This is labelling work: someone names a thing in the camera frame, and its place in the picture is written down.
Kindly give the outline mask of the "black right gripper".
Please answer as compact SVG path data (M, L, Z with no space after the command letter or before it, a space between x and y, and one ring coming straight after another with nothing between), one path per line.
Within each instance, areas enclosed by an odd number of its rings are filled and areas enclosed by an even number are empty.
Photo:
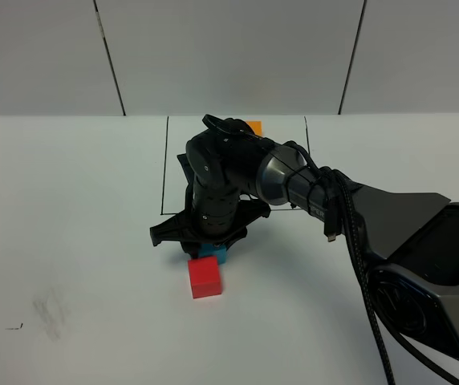
M197 243L222 243L229 249L247 236L247 226L268 218L270 206L259 199L239 201L240 190L226 186L206 187L199 182L187 188L187 213L180 212L150 228L153 246L176 241L190 257L197 256Z

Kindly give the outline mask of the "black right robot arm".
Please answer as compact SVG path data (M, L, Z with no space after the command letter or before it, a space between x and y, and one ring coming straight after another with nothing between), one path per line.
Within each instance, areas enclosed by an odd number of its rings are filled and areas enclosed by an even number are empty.
M229 247L250 223L289 204L344 236L369 306L390 332L459 361L459 203L438 193L393 193L318 167L293 141L254 134L239 119L203 118L178 159L185 208L150 230L152 243Z

